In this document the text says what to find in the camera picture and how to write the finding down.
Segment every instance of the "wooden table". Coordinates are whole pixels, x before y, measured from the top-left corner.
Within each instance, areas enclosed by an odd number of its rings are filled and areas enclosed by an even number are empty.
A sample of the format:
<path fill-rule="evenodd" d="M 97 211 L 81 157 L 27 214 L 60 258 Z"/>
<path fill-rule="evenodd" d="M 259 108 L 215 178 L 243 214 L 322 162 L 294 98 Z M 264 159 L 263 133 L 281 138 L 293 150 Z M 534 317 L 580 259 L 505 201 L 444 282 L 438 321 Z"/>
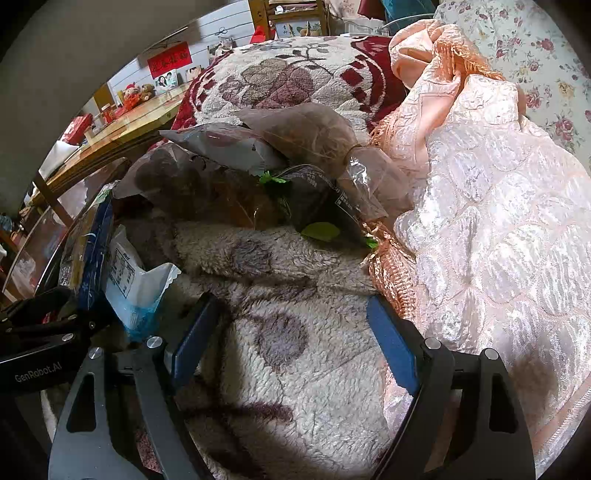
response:
<path fill-rule="evenodd" d="M 75 151 L 66 160 L 47 182 L 49 189 L 59 197 L 86 176 L 124 156 L 125 151 L 130 148 L 159 138 L 157 130 L 177 115 L 189 85 L 185 83 L 158 95 L 113 121 L 92 142 Z M 43 203 L 44 197 L 40 193 L 31 199 L 33 206 Z"/>

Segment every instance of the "clear plastic bag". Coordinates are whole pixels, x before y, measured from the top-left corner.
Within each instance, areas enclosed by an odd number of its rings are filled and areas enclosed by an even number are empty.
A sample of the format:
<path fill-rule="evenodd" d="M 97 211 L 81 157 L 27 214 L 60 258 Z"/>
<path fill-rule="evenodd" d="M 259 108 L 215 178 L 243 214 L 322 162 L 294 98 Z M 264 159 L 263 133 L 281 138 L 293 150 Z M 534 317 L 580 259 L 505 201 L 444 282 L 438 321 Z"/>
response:
<path fill-rule="evenodd" d="M 265 188 L 297 232 L 317 240 L 365 244 L 347 195 L 315 165 L 295 165 Z"/>
<path fill-rule="evenodd" d="M 347 166 L 347 153 L 358 144 L 351 123 L 319 103 L 279 109 L 246 108 L 235 114 L 289 160 L 311 164 L 338 179 Z"/>
<path fill-rule="evenodd" d="M 251 175 L 287 168 L 287 159 L 248 128 L 214 123 L 186 130 L 162 130 L 160 135 L 218 165 Z"/>
<path fill-rule="evenodd" d="M 238 118 L 283 153 L 291 165 L 311 164 L 339 186 L 364 221 L 392 225 L 411 209 L 407 175 L 377 147 L 361 147 L 349 121 L 318 103 L 276 110 L 243 109 Z"/>
<path fill-rule="evenodd" d="M 267 228 L 278 219 L 257 177 L 171 142 L 137 160 L 113 191 L 117 199 L 138 194 L 179 219 L 210 219 L 251 229 Z"/>
<path fill-rule="evenodd" d="M 376 147 L 352 149 L 338 184 L 364 222 L 380 219 L 391 228 L 398 215 L 412 208 L 408 176 Z"/>

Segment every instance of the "floral bedsheet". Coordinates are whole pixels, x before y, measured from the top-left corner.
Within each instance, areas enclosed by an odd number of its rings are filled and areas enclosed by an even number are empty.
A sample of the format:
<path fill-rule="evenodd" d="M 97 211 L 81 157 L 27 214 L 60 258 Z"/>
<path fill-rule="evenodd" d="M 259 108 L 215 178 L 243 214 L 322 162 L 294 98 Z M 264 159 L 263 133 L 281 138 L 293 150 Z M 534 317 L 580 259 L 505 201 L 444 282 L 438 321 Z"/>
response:
<path fill-rule="evenodd" d="M 591 79 L 534 0 L 442 0 L 435 18 L 457 24 L 495 70 L 517 83 L 526 116 L 591 173 Z"/>

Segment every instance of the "white wall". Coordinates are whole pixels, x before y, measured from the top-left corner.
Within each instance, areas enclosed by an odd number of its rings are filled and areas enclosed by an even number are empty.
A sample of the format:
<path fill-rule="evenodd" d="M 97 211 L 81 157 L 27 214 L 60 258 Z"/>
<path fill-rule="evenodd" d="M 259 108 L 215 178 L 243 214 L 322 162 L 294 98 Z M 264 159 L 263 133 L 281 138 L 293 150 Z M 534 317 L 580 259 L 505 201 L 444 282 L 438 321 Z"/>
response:
<path fill-rule="evenodd" d="M 81 110 L 82 112 L 89 113 L 92 116 L 97 116 L 100 113 L 99 106 L 96 104 L 94 97 L 91 97 L 90 100 L 84 104 L 84 107 L 82 107 Z"/>
<path fill-rule="evenodd" d="M 181 67 L 179 73 L 180 82 L 186 82 L 185 72 L 187 69 L 201 65 L 207 67 L 207 46 L 217 43 L 219 37 L 232 37 L 238 47 L 248 44 L 254 33 L 251 12 L 248 8 L 248 0 L 239 0 L 238 2 L 226 5 L 214 12 L 204 15 L 201 18 L 191 22 L 188 29 L 166 40 L 166 47 L 151 48 L 123 67 L 117 74 L 108 81 L 109 88 L 113 98 L 117 100 L 117 91 L 124 90 L 130 83 L 143 85 L 144 83 L 153 83 L 150 68 L 148 67 L 148 58 L 175 45 L 175 41 L 186 41 L 189 44 L 192 63 Z"/>

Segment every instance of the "fluffy gray blanket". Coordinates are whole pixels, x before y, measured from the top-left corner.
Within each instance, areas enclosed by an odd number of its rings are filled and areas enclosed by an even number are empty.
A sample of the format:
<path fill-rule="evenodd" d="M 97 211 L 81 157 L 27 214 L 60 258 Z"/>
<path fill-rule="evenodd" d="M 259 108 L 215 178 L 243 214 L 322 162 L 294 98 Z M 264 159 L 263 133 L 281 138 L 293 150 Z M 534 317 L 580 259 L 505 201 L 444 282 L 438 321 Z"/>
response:
<path fill-rule="evenodd" d="M 124 224 L 147 269 L 171 261 L 183 271 L 159 310 L 174 318 L 207 290 L 229 306 L 177 396 L 216 479 L 369 478 L 389 437 L 384 359 L 365 318 L 366 252 L 335 251 L 291 227 Z"/>

